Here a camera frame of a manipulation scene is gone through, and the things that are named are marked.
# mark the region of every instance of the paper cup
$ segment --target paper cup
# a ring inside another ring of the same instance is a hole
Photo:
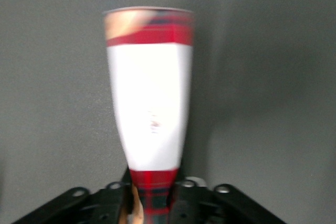
[[[106,12],[104,21],[115,119],[132,180],[140,197],[169,189],[187,125],[193,14],[129,7]]]

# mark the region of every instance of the white label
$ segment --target white label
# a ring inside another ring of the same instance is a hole
[[[178,168],[187,124],[192,47],[108,48],[114,113],[133,170]]]

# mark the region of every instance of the cup rim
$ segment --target cup rim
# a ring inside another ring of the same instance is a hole
[[[107,10],[103,12],[103,14],[115,13],[124,10],[172,10],[176,12],[184,12],[184,13],[193,13],[191,10],[180,9],[180,8],[173,8],[173,7],[160,7],[160,6],[129,6],[123,8],[117,8],[112,10]]]

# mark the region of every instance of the red tartan pattern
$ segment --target red tartan pattern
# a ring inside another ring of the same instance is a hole
[[[141,172],[130,170],[130,173],[143,206],[144,224],[166,224],[169,214],[166,201],[177,169]]]
[[[192,21],[190,13],[158,12],[140,31],[109,39],[107,46],[169,42],[192,45]]]

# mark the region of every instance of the gray background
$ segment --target gray background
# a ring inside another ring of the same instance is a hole
[[[0,0],[0,223],[119,180],[102,12],[193,10],[185,160],[288,223],[336,223],[335,0]]]

